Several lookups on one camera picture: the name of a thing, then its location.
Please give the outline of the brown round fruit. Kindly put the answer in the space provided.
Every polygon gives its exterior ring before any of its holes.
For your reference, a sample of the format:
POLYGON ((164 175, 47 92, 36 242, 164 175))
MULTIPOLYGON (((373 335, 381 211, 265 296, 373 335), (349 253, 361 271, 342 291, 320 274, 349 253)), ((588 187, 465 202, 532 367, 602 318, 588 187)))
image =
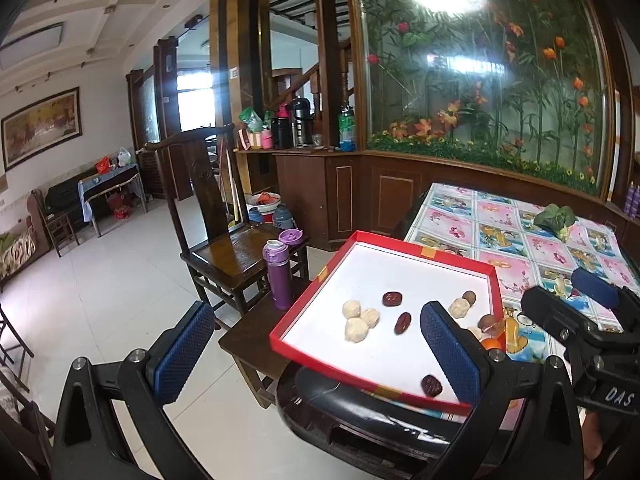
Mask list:
POLYGON ((462 298, 465 299, 470 306, 472 306, 473 304, 475 304, 476 301, 476 295, 475 292, 472 292, 472 290, 467 290, 463 295, 462 298))
POLYGON ((498 322, 498 318, 493 314, 483 315, 477 323, 477 327, 480 330, 488 330, 489 327, 494 326, 498 322))

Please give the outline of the dark red jujube date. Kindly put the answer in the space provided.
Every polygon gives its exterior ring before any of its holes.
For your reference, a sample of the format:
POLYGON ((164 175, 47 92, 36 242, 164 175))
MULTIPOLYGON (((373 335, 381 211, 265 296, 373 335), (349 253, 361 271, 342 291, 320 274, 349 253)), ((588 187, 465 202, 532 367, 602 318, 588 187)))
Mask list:
POLYGON ((399 318, 394 327, 394 333, 396 335, 401 335, 405 333, 405 331, 408 330, 410 324, 411 324, 411 314, 409 312, 404 312, 403 314, 399 315, 399 318))

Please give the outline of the orange tangerine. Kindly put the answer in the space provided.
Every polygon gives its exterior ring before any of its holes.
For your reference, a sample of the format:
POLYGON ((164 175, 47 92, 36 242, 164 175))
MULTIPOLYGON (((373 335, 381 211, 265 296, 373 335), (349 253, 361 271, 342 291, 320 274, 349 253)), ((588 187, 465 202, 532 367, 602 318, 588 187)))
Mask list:
POLYGON ((503 349, 503 344, 497 338, 491 338, 491 337, 484 338, 480 341, 480 344, 487 351, 503 349))

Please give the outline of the green leafy vegetable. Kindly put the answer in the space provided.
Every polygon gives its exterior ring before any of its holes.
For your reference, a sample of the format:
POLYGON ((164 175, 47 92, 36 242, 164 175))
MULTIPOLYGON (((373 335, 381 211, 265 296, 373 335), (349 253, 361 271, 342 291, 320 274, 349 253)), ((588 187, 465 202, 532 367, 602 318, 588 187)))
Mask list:
POLYGON ((556 238, 566 242, 570 237, 570 228, 574 226, 576 216, 569 206, 549 204, 534 218, 534 225, 552 233, 556 238))

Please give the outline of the fruit pattern tablecloth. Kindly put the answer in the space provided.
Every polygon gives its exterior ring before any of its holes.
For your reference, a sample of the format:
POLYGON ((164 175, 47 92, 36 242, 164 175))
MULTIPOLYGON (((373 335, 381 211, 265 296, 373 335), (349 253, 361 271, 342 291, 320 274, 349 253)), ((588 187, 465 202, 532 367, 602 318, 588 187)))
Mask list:
POLYGON ((434 183, 414 204, 395 235, 406 242, 465 256, 496 269, 514 361, 541 362, 564 348, 521 310, 523 292, 540 285, 591 318, 600 330, 620 332, 613 312, 578 292, 570 274, 582 268, 605 281, 639 290, 639 272, 625 259, 614 232, 578 217, 567 240, 536 226, 541 206, 488 192, 434 183))

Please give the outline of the purple bottle pair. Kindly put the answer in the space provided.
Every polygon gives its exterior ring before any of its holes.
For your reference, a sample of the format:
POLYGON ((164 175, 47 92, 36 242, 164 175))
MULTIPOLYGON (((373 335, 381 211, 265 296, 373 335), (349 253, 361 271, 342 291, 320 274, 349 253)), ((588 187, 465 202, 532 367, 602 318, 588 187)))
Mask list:
POLYGON ((623 213, 631 219, 638 216, 640 208, 640 186, 637 183, 630 182, 625 198, 623 213))

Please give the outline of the red gift box lid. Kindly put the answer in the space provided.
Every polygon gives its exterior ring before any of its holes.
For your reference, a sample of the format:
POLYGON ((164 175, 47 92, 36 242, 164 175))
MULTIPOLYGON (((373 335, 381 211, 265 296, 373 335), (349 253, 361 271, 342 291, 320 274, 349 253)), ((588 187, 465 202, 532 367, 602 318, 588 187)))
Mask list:
POLYGON ((270 346, 291 361, 387 399, 466 415, 471 407, 459 401, 423 338, 420 313, 430 301, 448 308, 467 290, 475 292, 476 301, 457 322, 462 330, 485 314, 500 318, 499 283, 490 264, 358 231, 285 312, 269 335, 270 346), (386 292, 401 292, 401 305, 385 307, 386 292), (378 310, 380 322, 365 340, 347 341, 347 320, 366 309, 378 310), (396 335, 404 312, 411 314, 411 324, 396 335), (421 389, 428 374, 442 383, 437 398, 421 389))

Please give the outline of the dark wooden chair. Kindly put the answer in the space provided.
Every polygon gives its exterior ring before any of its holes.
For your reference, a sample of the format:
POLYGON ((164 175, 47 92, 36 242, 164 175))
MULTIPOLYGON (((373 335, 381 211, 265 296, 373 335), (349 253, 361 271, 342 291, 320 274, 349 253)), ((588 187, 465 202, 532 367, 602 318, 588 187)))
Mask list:
POLYGON ((248 218, 233 140, 234 125, 228 124, 183 131, 157 143, 149 142, 142 151, 152 154, 157 162, 180 246, 180 259, 188 268, 198 298, 208 302, 214 310, 228 306, 244 315, 270 292, 262 248, 267 240, 275 240, 281 230, 248 218), (234 226, 229 224, 231 217, 209 160, 207 141, 210 139, 215 139, 218 148, 223 148, 228 155, 232 190, 236 192, 234 212, 239 216, 234 226), (204 222, 205 240, 195 245, 186 239, 176 199, 170 190, 171 182, 166 176, 167 162, 174 151, 180 151, 186 160, 186 170, 204 222))

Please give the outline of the purple thermos bottle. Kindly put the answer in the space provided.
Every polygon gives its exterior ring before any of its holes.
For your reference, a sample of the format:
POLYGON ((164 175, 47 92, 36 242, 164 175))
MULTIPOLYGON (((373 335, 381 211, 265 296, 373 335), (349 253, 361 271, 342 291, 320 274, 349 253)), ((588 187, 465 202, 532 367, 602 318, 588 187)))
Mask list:
POLYGON ((286 311, 294 302, 288 246, 280 240, 267 240, 262 248, 262 258, 267 266, 274 305, 278 310, 286 311))

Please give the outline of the side table with cloth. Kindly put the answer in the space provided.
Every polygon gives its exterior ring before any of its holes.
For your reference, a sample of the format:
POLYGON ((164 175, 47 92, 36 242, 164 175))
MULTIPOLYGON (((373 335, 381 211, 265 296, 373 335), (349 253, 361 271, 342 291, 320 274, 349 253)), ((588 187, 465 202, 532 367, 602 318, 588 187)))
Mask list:
POLYGON ((77 192, 82 211, 82 218, 85 222, 90 222, 96 237, 102 236, 96 214, 93 212, 92 203, 98 198, 108 193, 131 188, 134 196, 137 196, 142 210, 147 212, 146 203, 148 199, 144 192, 141 172, 137 164, 129 164, 116 167, 106 174, 95 174, 77 182, 77 192))

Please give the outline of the purple thermos lid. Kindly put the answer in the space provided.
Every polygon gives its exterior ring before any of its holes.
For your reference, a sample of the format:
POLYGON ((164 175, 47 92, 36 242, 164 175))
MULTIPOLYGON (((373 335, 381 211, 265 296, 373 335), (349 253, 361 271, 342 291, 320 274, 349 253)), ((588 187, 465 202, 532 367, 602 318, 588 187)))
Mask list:
POLYGON ((278 240, 280 240, 280 242, 282 244, 285 244, 286 246, 293 247, 300 243, 300 241, 303 239, 303 236, 304 233, 302 230, 291 228, 283 230, 279 234, 278 240))

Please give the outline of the glass flower display cabinet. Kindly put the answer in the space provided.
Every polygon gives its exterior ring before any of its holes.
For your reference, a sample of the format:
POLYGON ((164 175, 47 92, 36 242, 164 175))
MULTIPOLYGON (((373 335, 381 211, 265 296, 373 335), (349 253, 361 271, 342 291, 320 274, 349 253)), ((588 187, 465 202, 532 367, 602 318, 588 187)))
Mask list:
POLYGON ((358 0, 367 148, 598 195, 608 81, 588 0, 358 0))

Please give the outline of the green plastic bottle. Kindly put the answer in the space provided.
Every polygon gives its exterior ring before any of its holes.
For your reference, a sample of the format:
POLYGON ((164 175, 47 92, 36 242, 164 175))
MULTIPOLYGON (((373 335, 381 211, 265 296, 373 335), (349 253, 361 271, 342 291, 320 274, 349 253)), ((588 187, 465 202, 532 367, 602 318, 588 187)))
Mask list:
POLYGON ((338 116, 338 130, 340 130, 340 145, 343 152, 356 150, 356 122, 354 109, 348 104, 344 104, 341 114, 338 116))

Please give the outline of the black thermos flask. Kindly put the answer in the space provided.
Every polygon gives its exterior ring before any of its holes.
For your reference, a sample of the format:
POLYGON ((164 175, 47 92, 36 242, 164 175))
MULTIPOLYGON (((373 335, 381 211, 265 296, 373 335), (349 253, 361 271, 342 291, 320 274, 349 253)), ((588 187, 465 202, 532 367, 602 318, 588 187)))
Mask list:
POLYGON ((305 98, 296 98, 291 102, 292 126, 296 145, 313 146, 314 120, 312 119, 310 102, 305 98))

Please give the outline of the framed wall painting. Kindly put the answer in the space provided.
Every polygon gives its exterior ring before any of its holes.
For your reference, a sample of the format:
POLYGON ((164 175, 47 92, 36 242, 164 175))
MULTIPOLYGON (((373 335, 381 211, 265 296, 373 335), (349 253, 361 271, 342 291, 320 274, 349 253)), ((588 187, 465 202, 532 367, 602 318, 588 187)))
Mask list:
POLYGON ((82 136, 80 88, 33 102, 1 121, 2 162, 6 171, 50 148, 82 136))

